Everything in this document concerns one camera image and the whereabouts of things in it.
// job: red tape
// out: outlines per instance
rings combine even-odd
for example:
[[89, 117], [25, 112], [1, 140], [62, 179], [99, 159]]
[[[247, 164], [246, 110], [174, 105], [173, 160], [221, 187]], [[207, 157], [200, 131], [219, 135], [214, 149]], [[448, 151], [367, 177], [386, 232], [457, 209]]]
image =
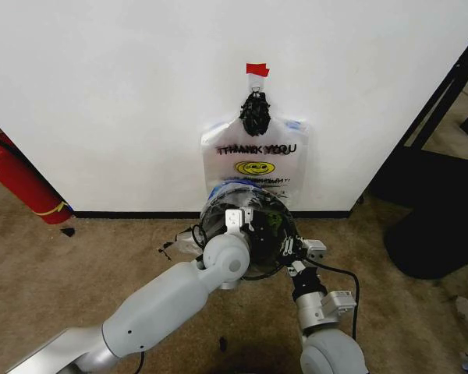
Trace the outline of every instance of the red tape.
[[256, 74], [257, 76], [268, 76], [270, 69], [267, 64], [246, 64], [246, 74]]

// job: beige carpet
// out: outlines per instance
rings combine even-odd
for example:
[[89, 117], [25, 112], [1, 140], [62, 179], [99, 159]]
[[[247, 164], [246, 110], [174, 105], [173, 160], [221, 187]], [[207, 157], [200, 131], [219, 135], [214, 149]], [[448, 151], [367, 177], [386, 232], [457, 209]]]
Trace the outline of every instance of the beige carpet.
[[[467, 294], [468, 267], [443, 281], [401, 274], [382, 233], [407, 210], [367, 197], [348, 220], [298, 220], [322, 240], [326, 263], [355, 271], [362, 298], [358, 341], [372, 374], [460, 373], [468, 334], [451, 296]], [[190, 259], [157, 248], [194, 221], [77, 220], [69, 238], [48, 226], [0, 185], [0, 372], [68, 326], [99, 324], [172, 263]], [[351, 288], [322, 273], [328, 289]], [[206, 308], [147, 353], [142, 372], [298, 373], [300, 358], [291, 281], [284, 272], [235, 291], [216, 291]], [[349, 331], [350, 320], [342, 323]], [[227, 351], [218, 340], [224, 337]], [[138, 357], [113, 371], [133, 373]]]

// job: yellow label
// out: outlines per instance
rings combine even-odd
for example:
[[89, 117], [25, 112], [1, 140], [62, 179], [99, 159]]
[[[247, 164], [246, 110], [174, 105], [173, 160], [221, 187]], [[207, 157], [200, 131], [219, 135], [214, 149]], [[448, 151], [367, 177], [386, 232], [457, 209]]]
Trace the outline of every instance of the yellow label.
[[245, 175], [266, 175], [275, 170], [268, 162], [241, 161], [236, 164], [236, 170]]

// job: clear plastic bag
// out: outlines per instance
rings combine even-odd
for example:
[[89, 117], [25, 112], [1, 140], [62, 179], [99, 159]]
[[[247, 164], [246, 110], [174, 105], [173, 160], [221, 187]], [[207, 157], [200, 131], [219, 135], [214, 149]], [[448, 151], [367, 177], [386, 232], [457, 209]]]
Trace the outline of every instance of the clear plastic bag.
[[247, 180], [274, 193], [286, 206], [300, 197], [307, 162], [304, 123], [272, 118], [267, 131], [249, 135], [240, 118], [201, 137], [207, 190], [226, 180]]

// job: silver robot arm segment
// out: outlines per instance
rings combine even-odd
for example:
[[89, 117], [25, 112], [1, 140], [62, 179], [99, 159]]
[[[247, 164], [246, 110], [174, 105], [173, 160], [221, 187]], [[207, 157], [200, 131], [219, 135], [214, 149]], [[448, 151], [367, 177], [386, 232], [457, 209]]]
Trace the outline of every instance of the silver robot arm segment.
[[68, 329], [7, 373], [98, 372], [152, 348], [199, 312], [213, 290], [245, 274], [250, 254], [239, 230], [243, 217], [241, 210], [225, 212], [228, 231], [208, 242], [202, 262], [177, 263], [130, 295], [102, 326]]
[[[311, 259], [322, 258], [326, 253], [325, 245], [318, 240], [303, 240], [303, 246]], [[301, 261], [293, 262], [288, 271], [295, 287], [292, 296], [302, 333], [303, 373], [368, 374], [358, 343], [336, 328], [341, 315], [356, 306], [352, 293], [328, 292], [315, 267]]]

